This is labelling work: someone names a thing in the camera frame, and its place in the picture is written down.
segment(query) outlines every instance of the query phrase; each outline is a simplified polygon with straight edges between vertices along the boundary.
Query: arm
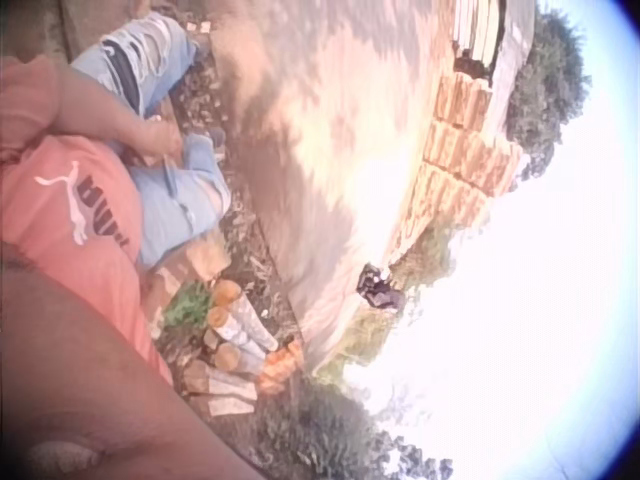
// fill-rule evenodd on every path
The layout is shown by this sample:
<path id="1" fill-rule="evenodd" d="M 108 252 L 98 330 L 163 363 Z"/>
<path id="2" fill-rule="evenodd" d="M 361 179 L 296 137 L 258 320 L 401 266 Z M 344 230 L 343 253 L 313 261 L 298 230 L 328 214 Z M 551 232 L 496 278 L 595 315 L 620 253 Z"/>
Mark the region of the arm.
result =
<path id="1" fill-rule="evenodd" d="M 142 155 L 179 155 L 180 132 L 166 122 L 136 115 L 93 78 L 57 65 L 59 107 L 52 129 L 99 140 L 116 140 Z"/>
<path id="2" fill-rule="evenodd" d="M 142 155 L 179 156 L 180 132 L 136 116 L 94 79 L 44 56 L 23 64 L 2 57 L 0 159 L 19 156 L 47 130 L 117 140 Z"/>

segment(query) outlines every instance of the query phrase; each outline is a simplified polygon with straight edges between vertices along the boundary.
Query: grass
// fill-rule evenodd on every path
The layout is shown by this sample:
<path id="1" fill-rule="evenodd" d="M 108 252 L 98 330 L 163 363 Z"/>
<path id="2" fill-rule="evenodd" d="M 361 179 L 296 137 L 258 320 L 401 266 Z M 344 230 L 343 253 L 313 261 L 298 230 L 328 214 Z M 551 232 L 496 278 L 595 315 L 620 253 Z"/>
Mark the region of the grass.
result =
<path id="1" fill-rule="evenodd" d="M 168 327 L 203 326 L 212 306 L 213 298 L 204 283 L 185 283 L 165 310 L 165 325 Z"/>

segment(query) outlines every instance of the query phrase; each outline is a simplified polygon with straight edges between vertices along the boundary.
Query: ripped jeans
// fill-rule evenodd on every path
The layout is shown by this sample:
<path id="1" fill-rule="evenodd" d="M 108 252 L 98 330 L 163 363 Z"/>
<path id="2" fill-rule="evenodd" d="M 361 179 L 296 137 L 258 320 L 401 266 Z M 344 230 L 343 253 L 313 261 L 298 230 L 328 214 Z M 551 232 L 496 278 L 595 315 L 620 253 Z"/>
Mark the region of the ripped jeans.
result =
<path id="1" fill-rule="evenodd" d="M 124 52 L 120 60 L 125 59 L 124 71 L 130 75 L 123 75 L 122 64 L 115 68 L 114 47 Z M 196 50 L 196 44 L 177 22 L 151 13 L 106 35 L 71 66 L 96 79 L 124 105 L 147 118 L 191 66 Z M 122 145 L 109 145 L 121 155 Z M 142 204 L 138 261 L 145 268 L 154 266 L 169 250 L 214 228 L 229 209 L 231 193 L 215 160 L 211 139 L 187 135 L 183 160 L 184 169 L 128 167 Z M 222 211 L 216 210 L 198 179 L 219 193 Z"/>

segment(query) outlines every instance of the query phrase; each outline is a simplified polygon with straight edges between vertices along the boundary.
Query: tree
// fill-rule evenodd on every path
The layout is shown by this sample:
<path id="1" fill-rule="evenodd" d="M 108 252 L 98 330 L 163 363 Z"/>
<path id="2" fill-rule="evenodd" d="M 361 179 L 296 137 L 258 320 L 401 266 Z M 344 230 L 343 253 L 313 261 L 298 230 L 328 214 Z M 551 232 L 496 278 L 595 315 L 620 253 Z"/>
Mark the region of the tree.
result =
<path id="1" fill-rule="evenodd" d="M 271 461 L 266 467 L 274 478 L 331 480 L 448 480 L 451 460 L 438 465 L 424 459 L 422 450 L 379 430 L 374 419 L 358 402 L 332 385 L 313 379 L 296 380 L 296 408 L 283 408 L 288 392 L 264 399 L 257 414 L 258 452 Z M 398 471 L 385 473 L 391 452 L 400 454 Z"/>
<path id="2" fill-rule="evenodd" d="M 531 160 L 521 180 L 539 177 L 562 143 L 561 127 L 582 115 L 591 86 L 584 74 L 583 37 L 559 10 L 536 5 L 535 32 L 526 65 L 516 77 L 507 111 L 507 135 Z"/>

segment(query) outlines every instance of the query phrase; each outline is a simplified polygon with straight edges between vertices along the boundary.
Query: puma logo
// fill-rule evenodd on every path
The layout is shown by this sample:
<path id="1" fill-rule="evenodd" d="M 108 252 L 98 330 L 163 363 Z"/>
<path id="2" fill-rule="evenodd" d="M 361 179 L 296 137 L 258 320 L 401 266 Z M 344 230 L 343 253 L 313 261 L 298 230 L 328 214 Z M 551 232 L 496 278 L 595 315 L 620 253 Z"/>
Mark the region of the puma logo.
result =
<path id="1" fill-rule="evenodd" d="M 66 184 L 65 191 L 67 192 L 67 199 L 69 200 L 69 216 L 71 217 L 71 223 L 73 224 L 73 240 L 76 244 L 82 246 L 88 238 L 86 234 L 87 221 L 82 215 L 82 212 L 80 212 L 78 201 L 73 195 L 73 187 L 78 180 L 78 162 L 73 161 L 71 162 L 71 165 L 73 165 L 71 173 L 66 177 L 56 177 L 50 180 L 41 177 L 34 177 L 34 179 L 40 185 L 44 185 L 45 187 L 49 187 L 58 182 L 64 182 Z"/>

